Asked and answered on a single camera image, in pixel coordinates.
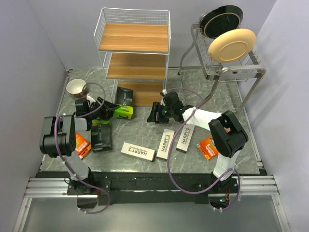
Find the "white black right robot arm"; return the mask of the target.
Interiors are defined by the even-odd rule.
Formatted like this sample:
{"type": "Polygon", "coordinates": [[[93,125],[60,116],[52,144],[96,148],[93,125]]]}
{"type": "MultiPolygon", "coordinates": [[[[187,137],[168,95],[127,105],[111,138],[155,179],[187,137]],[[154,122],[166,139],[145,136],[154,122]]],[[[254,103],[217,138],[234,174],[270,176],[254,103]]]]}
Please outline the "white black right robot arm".
{"type": "MultiPolygon", "coordinates": [[[[236,158],[249,139],[236,115],[229,110],[214,113],[201,110],[199,106],[185,106],[174,91],[161,93],[161,96],[163,97],[161,102],[153,102],[147,122],[168,124],[173,118],[181,122],[183,127],[194,125],[209,130],[218,151],[218,158],[212,172],[213,180],[206,190],[212,188],[216,192],[223,192],[235,172],[236,158]]],[[[192,194],[204,193],[206,190],[192,194]]]]}

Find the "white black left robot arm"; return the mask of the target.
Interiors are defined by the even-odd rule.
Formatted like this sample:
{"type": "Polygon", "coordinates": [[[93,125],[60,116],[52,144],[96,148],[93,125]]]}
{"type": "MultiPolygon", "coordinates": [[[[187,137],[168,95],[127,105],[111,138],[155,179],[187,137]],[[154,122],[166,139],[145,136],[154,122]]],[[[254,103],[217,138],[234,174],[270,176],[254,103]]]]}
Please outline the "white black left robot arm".
{"type": "Polygon", "coordinates": [[[75,101],[75,112],[67,116],[48,116],[43,119],[40,150],[51,158],[64,163],[70,174],[71,185],[85,194],[92,193],[96,182],[91,169],[76,152],[76,132],[90,131],[93,120],[111,119],[120,105],[98,97],[96,101],[79,98],[75,101]]]}

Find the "Gillette Labs razor box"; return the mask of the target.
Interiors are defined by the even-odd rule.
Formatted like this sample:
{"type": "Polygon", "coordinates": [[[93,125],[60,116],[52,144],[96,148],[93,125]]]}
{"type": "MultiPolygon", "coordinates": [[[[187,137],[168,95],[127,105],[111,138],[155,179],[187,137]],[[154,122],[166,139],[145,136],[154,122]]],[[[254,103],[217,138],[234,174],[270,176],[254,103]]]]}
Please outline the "Gillette Labs razor box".
{"type": "Polygon", "coordinates": [[[120,119],[131,120],[133,116],[134,91],[128,88],[118,87],[116,91],[115,109],[113,116],[120,119]]]}
{"type": "Polygon", "coordinates": [[[102,119],[92,121],[91,149],[94,153],[112,150],[112,126],[110,121],[102,119]]]}

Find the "white wire wooden shelf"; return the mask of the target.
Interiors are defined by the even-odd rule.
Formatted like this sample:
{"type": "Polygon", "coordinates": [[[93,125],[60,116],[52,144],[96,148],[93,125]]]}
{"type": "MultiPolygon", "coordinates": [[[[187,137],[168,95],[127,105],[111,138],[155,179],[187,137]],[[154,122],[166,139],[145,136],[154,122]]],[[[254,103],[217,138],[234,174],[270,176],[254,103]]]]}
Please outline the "white wire wooden shelf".
{"type": "Polygon", "coordinates": [[[169,66],[169,10],[104,7],[94,39],[106,78],[133,90],[135,107],[161,100],[169,66]]]}

